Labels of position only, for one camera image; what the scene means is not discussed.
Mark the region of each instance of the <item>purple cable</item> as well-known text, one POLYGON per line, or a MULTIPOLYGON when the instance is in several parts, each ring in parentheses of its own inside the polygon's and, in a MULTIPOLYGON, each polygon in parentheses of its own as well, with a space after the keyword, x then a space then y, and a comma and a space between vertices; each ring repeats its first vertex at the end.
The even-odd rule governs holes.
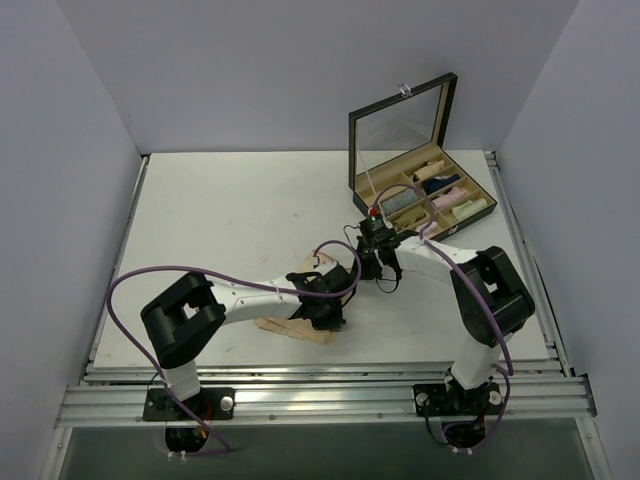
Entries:
MULTIPOLYGON (((480 448, 482 445, 484 445, 487 442, 487 440, 489 440, 489 437, 492 437, 495 431, 498 429, 498 425, 500 425, 500 422, 502 421, 502 417, 504 417, 504 412, 507 409, 507 402, 509 401, 509 397, 511 396, 511 382, 509 382, 509 373, 500 365, 494 364, 492 366, 493 368, 496 369, 497 372, 499 372, 503 376, 507 391, 505 392, 504 397, 502 399, 502 409, 500 410, 500 413, 498 414, 498 417, 496 418, 496 421, 493 424, 493 427, 491 427, 491 430, 489 430, 489 433, 487 433, 487 435, 482 440, 480 440, 478 443, 476 443, 473 446, 473 450, 476 450, 477 448, 480 448)), ((445 439, 447 438, 446 437, 447 430, 461 424, 463 424, 463 422, 450 423, 449 425, 444 427, 442 429, 442 435, 444 435, 444 438, 445 439)))
POLYGON ((415 190, 416 192, 420 193, 424 197, 424 199, 427 201, 427 203, 431 207, 431 218, 429 222, 420 229, 420 232, 419 232, 420 239, 425 243, 425 245, 427 245, 427 247, 429 247, 433 252, 438 254, 438 256, 440 256, 445 262, 447 262, 447 264, 456 273, 456 275, 460 277, 460 280, 462 280, 462 283, 464 283, 465 287, 467 287, 467 289, 475 299, 476 303, 480 306, 482 313, 484 313, 485 317, 487 317, 487 320, 491 325, 491 329, 493 330, 493 333, 496 336, 498 343, 500 344, 500 349, 502 350, 502 354, 504 355, 504 361, 507 364, 509 375, 513 375, 513 362, 511 361, 511 354, 509 353, 509 349, 507 348, 507 343, 504 341, 504 337, 502 336, 502 331, 498 326, 498 322, 493 316, 493 313, 491 312, 491 309, 487 305, 487 302, 484 301, 484 298, 482 298, 482 295, 480 295, 480 292, 478 292, 478 289, 475 287, 473 283, 471 283, 471 280, 467 278, 467 276, 464 274, 462 269, 456 264, 456 262, 454 262, 451 258, 449 258, 449 255, 447 255, 438 247, 433 245, 429 241, 429 239, 424 237, 424 232, 426 231, 427 228, 429 228, 429 226, 435 221, 435 218, 436 218, 436 213, 435 213, 436 208, 431 202, 431 200, 429 199, 429 197, 427 196, 427 194, 424 192, 424 190, 416 187, 415 185, 411 185, 407 183, 398 183, 395 185, 390 185, 378 194, 375 201, 373 202, 373 205, 377 206, 382 194, 393 187, 406 187, 406 188, 411 188, 415 190))
POLYGON ((116 327, 118 327, 118 329, 124 334, 124 336, 127 337, 127 339, 129 339, 129 341, 131 343, 133 343, 133 345, 138 350, 140 350, 140 352, 145 357, 147 357, 147 360, 149 360, 149 362, 151 362, 151 365, 153 365, 153 368, 156 370, 156 372, 158 373, 160 378, 163 380, 164 389, 167 392, 167 395, 169 395, 169 397, 171 398, 171 400, 173 400, 175 402, 175 404, 178 405, 178 407, 180 407, 182 409, 182 411, 189 416, 189 418, 191 418, 198 425, 200 425, 202 428, 204 428, 205 431, 209 434, 210 437, 214 437, 224 447, 224 448, 218 448, 218 449, 205 450, 205 451, 201 451, 201 452, 194 452, 194 453, 188 454, 188 456, 192 457, 192 456, 203 456, 203 455, 227 454, 227 453, 231 452, 231 445, 229 445, 229 443, 224 439, 224 437, 222 435, 220 435, 219 433, 217 433, 214 430, 212 430, 206 422, 204 422, 200 417, 198 417, 195 413, 193 413, 191 411, 191 409, 189 409, 189 407, 187 407, 184 403, 182 403, 182 401, 180 401, 180 399, 178 399, 178 397, 175 395, 175 393, 173 393, 173 390, 171 390, 171 388, 168 386, 168 384, 166 382, 166 379, 164 378, 164 374, 162 372, 162 367, 160 366, 160 364, 156 361, 155 358, 153 358, 153 355, 151 355, 151 353, 149 353, 149 351, 146 348, 144 348, 144 346, 138 340, 136 340, 136 338, 131 334, 131 332, 129 330, 127 330, 127 328, 122 324, 122 322, 120 321, 120 319, 116 315, 116 312, 115 312, 115 310, 113 308, 113 292, 115 291, 116 287, 118 285, 120 285, 122 282, 124 282, 125 280, 128 280, 129 278, 136 277, 138 275, 145 275, 147 273, 152 273, 152 272, 193 272, 193 273, 201 273, 203 275, 207 275, 207 276, 210 276, 210 277, 219 278, 221 280, 225 280, 227 282, 235 283, 235 284, 242 285, 242 286, 249 287, 249 288, 255 288, 255 289, 258 289, 258 290, 266 290, 268 292, 290 293, 290 294, 293 294, 293 295, 316 297, 316 298, 343 297, 346 294, 348 294, 351 291, 353 291, 357 287, 358 283, 360 282, 360 278, 362 276, 362 264, 360 262, 360 257, 358 257, 358 252, 356 252, 351 246, 347 245, 344 242, 341 242, 340 240, 328 240, 326 242, 321 243, 320 246, 318 246, 318 248, 315 249, 313 254, 317 255, 322 247, 325 247, 327 245, 332 245, 332 244, 341 245, 341 246, 345 247, 347 250, 349 250, 353 254, 354 258, 355 258, 355 262, 356 262, 356 266, 357 266, 357 270, 358 270, 356 272, 356 278, 353 281, 353 283, 348 288, 346 288, 345 290, 343 290, 341 292, 336 292, 336 293, 305 292, 303 290, 295 290, 295 289, 292 289, 292 288, 276 288, 276 287, 270 286, 270 285, 262 285, 262 284, 259 284, 259 283, 253 283, 253 282, 247 282, 245 280, 239 280, 237 278, 230 277, 229 275, 224 275, 222 273, 214 272, 213 270, 208 270, 206 268, 187 267, 187 266, 184 266, 184 265, 158 265, 158 266, 154 266, 154 267, 139 268, 137 270, 132 270, 131 272, 125 273, 124 275, 116 278, 113 281, 113 283, 109 286, 109 288, 107 290, 106 305, 107 305, 107 311, 109 312, 109 315, 111 316, 111 319, 113 320, 113 323, 115 323, 116 327))

